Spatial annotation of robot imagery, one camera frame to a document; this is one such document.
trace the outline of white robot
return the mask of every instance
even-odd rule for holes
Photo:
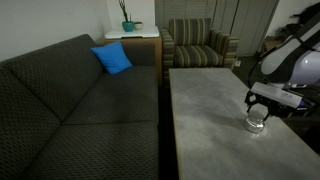
[[[247,112],[257,103],[268,108],[264,120],[269,115],[287,118],[315,111],[319,104],[294,89],[320,85],[320,12],[283,44],[262,55],[261,60],[266,84],[256,82],[251,87],[248,80],[251,89],[245,99]]]

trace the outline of white wall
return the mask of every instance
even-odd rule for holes
[[[298,18],[291,18],[291,16],[300,14],[307,7],[318,2],[320,2],[320,0],[280,0],[267,31],[267,35],[274,36],[279,28],[290,23],[297,23]]]
[[[121,28],[124,16],[118,0],[106,0],[112,29]],[[155,25],[155,0],[125,0],[128,19],[131,14],[132,21],[141,21],[145,25]]]
[[[106,0],[0,0],[0,61],[111,29]]]

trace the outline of side table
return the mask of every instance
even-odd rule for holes
[[[105,35],[105,44],[120,40],[122,43],[152,43],[155,47],[155,65],[157,68],[158,86],[162,86],[162,39],[157,26],[146,26],[142,30],[124,32],[122,29],[112,30]]]

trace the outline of striped armchair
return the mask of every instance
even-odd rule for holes
[[[239,40],[210,26],[210,18],[171,19],[169,29],[160,30],[164,86],[169,86],[169,68],[233,68]]]

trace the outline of table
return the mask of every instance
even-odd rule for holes
[[[162,39],[157,26],[146,26],[141,30],[124,32],[122,29],[112,30],[105,35],[105,44],[120,40],[122,43],[152,43],[155,47],[155,65],[157,68],[158,86],[162,86]]]
[[[248,88],[229,69],[169,73],[180,179],[319,179],[319,156],[279,118],[242,126]]]

